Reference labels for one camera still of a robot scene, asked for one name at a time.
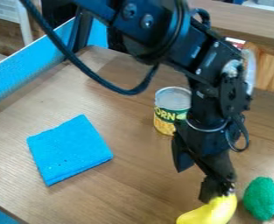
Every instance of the can lid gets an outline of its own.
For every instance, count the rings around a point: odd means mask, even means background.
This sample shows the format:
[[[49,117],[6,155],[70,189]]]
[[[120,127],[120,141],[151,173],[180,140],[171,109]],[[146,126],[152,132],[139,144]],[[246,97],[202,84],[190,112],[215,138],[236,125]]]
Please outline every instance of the can lid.
[[[165,87],[155,94],[155,105],[170,110],[183,110],[191,107],[191,91],[182,87]]]

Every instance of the white shelf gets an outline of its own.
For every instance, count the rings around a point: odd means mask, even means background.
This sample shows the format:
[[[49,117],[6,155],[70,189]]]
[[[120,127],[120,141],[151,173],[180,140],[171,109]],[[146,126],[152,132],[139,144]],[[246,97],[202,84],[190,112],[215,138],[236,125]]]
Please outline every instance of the white shelf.
[[[253,7],[253,8],[258,8],[258,9],[263,9],[263,10],[267,10],[267,11],[274,11],[273,6],[257,4],[257,3],[255,3],[254,0],[248,0],[248,1],[244,2],[242,5]]]

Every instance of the screw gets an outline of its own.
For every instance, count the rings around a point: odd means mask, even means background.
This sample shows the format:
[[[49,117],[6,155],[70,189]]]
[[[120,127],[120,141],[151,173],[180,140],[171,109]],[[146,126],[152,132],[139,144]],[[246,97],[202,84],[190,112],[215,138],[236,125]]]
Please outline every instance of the screw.
[[[201,72],[202,72],[202,70],[201,70],[200,68],[198,68],[198,69],[196,70],[196,74],[201,74]]]
[[[123,9],[123,17],[131,19],[137,14],[137,6],[134,3],[128,3]]]
[[[227,111],[232,113],[235,110],[233,106],[227,106]]]
[[[219,47],[220,43],[219,42],[214,42],[214,47],[217,48]]]
[[[154,18],[150,14],[144,15],[144,17],[141,20],[141,26],[143,29],[150,29],[153,25]]]

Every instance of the can label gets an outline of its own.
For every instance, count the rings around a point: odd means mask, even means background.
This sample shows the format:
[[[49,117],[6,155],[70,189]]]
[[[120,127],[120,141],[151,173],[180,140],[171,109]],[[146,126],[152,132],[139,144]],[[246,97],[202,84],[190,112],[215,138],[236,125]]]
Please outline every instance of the can label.
[[[175,120],[185,120],[186,119],[186,112],[188,109],[182,109],[182,110],[170,110],[166,108],[154,108],[155,115],[160,120],[167,122],[167,123],[174,123]]]
[[[175,132],[175,120],[185,120],[188,109],[170,110],[166,108],[154,108],[154,126],[161,133],[173,136]]]

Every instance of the black cable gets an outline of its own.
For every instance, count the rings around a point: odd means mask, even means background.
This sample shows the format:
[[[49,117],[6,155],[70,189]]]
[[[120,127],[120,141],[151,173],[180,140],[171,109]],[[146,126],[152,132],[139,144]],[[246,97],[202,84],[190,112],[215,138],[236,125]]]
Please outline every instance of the black cable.
[[[241,115],[234,115],[232,117],[232,122],[234,122],[237,125],[237,128],[239,129],[239,131],[241,132],[241,134],[243,134],[243,136],[245,138],[245,146],[241,149],[237,148],[235,146],[235,143],[233,143],[233,141],[231,140],[228,129],[225,130],[226,141],[227,141],[227,143],[228,143],[228,145],[229,145],[229,147],[231,148],[232,151],[235,151],[235,152],[245,151],[249,147],[249,132],[247,131],[246,127],[243,124],[242,116]]]
[[[36,20],[42,30],[47,34],[49,39],[57,46],[57,48],[74,64],[76,65],[83,73],[89,76],[94,81],[97,81],[102,86],[115,91],[122,95],[137,95],[145,91],[148,88],[151,79],[158,71],[159,64],[153,66],[153,68],[149,71],[149,73],[145,76],[142,82],[136,87],[126,90],[122,89],[113,83],[103,79],[98,74],[94,73],[88,66],[86,66],[80,59],[78,59],[75,54],[70,51],[66,45],[62,42],[62,40],[58,37],[58,35],[53,31],[53,28],[43,19],[37,8],[30,0],[20,0],[21,3],[25,6],[25,8],[31,13],[32,17]]]

